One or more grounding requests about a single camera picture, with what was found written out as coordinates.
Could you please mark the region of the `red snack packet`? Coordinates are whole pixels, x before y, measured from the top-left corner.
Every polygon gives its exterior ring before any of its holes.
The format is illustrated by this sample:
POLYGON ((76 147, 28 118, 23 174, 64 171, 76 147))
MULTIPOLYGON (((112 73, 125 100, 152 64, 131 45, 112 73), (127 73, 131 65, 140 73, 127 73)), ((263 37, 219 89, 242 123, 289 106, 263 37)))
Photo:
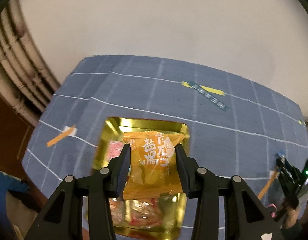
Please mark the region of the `red snack packet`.
POLYGON ((163 215, 159 208, 158 198, 126 201, 110 198, 109 201, 114 226, 147 229, 162 224, 163 215))

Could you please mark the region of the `pink patterned candy block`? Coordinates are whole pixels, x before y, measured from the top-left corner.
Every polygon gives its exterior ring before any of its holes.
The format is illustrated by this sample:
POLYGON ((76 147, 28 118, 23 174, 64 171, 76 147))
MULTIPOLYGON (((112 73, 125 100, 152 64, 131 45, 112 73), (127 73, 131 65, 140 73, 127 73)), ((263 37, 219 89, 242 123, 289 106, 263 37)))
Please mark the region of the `pink patterned candy block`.
POLYGON ((118 157, 123 149, 123 146, 124 143, 121 141, 110 140, 106 151, 106 160, 110 161, 111 159, 118 157))

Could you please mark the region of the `orange snack packet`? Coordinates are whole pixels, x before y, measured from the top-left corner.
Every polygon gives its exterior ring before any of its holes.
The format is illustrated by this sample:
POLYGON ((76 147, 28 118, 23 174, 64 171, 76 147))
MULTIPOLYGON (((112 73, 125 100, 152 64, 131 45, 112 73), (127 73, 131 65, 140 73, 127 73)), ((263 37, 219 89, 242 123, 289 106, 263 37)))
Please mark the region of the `orange snack packet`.
POLYGON ((127 132, 123 141, 131 146, 129 179, 125 200, 157 198, 182 192, 177 172, 175 146, 185 135, 158 131, 127 132))

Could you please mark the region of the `blue ended dark candy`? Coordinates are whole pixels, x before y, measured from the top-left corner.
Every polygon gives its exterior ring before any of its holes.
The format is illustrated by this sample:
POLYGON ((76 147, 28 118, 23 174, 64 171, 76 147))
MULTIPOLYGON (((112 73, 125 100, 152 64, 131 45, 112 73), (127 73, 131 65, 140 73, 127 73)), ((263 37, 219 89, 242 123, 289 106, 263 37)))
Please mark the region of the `blue ended dark candy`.
POLYGON ((285 158, 285 153, 284 153, 284 152, 278 152, 278 156, 279 156, 281 159, 284 159, 284 158, 285 158))

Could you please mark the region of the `orange tape strip right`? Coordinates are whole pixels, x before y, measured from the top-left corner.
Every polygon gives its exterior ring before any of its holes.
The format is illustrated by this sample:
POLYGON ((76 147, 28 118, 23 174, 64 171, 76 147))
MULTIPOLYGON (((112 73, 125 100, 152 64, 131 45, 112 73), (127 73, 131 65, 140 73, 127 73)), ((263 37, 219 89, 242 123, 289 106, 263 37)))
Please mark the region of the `orange tape strip right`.
POLYGON ((275 170, 270 174, 270 178, 265 184, 265 186, 261 189, 261 191, 258 194, 258 199, 262 200, 262 198, 265 196, 265 194, 268 192, 274 181, 278 178, 279 170, 276 167, 275 170))

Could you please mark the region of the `orange tape strip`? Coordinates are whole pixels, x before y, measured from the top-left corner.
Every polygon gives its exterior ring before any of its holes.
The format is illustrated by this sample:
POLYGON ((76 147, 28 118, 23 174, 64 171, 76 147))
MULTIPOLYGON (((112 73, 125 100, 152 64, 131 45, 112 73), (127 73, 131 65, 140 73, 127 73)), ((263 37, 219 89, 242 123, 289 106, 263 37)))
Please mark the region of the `orange tape strip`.
POLYGON ((51 139, 46 143, 47 147, 51 147, 58 143, 60 140, 64 139, 65 137, 68 137, 70 135, 73 135, 76 131, 76 126, 69 127, 67 130, 61 132, 59 135, 57 135, 55 138, 51 139))
POLYGON ((265 194, 268 192, 274 181, 278 178, 279 170, 276 167, 275 170, 270 174, 270 178, 265 184, 265 186, 261 189, 261 191, 258 194, 258 199, 262 200, 262 198, 265 196, 265 194))

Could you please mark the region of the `pink ribbon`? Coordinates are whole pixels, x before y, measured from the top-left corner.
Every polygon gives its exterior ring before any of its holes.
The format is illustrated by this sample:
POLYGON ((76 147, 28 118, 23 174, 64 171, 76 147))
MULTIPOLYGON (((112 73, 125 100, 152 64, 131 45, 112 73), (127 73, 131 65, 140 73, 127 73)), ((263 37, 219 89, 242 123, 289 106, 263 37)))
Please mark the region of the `pink ribbon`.
POLYGON ((274 218, 276 215, 277 207, 275 204, 271 203, 266 206, 266 210, 270 213, 271 217, 274 218))

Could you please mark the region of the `blue checked tablecloth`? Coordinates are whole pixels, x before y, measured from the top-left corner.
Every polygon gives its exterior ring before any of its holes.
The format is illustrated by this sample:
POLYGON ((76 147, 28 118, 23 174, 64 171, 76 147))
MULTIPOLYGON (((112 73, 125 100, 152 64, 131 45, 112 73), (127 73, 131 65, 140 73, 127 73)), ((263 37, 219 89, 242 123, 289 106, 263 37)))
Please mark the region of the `blue checked tablecloth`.
MULTIPOLYGON (((106 55, 84 58, 66 77, 40 117, 22 165, 49 199, 68 175, 83 178, 92 165, 109 117, 175 121, 189 127, 188 157, 216 176, 240 176, 258 197, 277 167, 278 152, 301 172, 308 158, 308 135, 300 107, 251 80, 206 66, 157 57, 106 55), (181 82, 221 90, 225 112, 181 82), (69 127, 73 135, 46 143, 69 127)), ((286 211, 277 178, 261 203, 275 204, 273 218, 283 234, 286 211)), ((189 199, 180 236, 191 239, 197 200, 189 199)), ((219 197, 219 237, 225 239, 225 209, 219 197)))

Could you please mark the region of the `gold and maroon toffee tin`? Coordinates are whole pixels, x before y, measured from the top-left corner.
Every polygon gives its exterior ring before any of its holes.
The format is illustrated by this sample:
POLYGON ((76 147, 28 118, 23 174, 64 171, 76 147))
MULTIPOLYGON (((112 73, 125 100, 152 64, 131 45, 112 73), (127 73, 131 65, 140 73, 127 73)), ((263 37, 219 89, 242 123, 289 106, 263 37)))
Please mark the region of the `gold and maroon toffee tin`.
POLYGON ((110 199, 115 233, 140 239, 177 239, 187 197, 176 168, 174 147, 189 148, 189 127, 181 122, 109 117, 93 169, 106 167, 129 144, 131 162, 123 195, 110 199))

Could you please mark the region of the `orange tape strip left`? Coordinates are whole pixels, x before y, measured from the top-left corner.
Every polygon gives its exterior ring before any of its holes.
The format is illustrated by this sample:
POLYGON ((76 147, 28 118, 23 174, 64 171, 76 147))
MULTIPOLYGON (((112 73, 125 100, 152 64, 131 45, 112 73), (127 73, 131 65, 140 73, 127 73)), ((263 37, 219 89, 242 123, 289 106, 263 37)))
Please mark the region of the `orange tape strip left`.
POLYGON ((67 130, 61 132, 59 135, 57 135, 55 138, 51 139, 46 143, 47 147, 51 147, 58 143, 60 140, 64 139, 65 137, 68 137, 70 135, 73 135, 76 131, 76 126, 69 127, 67 130))

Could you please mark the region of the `heart label on cloth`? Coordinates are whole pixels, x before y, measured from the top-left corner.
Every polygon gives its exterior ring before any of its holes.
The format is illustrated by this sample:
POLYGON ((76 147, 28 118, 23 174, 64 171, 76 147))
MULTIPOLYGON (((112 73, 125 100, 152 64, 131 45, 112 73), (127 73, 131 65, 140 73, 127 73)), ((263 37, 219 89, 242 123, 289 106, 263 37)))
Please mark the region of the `heart label on cloth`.
POLYGON ((198 93, 202 94, 206 99, 208 99, 213 105, 215 105, 220 110, 226 112, 229 109, 229 107, 224 102, 222 102, 220 99, 216 97, 216 95, 225 96, 225 93, 223 91, 206 86, 201 86, 195 83, 194 81, 190 82, 182 81, 181 84, 184 87, 196 90, 198 93))

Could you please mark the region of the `beige patterned curtain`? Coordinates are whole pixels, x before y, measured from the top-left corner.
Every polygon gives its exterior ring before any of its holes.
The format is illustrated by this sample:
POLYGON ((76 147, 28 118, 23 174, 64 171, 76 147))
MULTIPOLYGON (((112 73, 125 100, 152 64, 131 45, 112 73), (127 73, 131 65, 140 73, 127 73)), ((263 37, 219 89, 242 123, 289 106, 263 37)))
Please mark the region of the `beige patterned curtain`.
POLYGON ((19 0, 9 0, 0 13, 0 97, 36 126, 59 87, 30 34, 19 0))

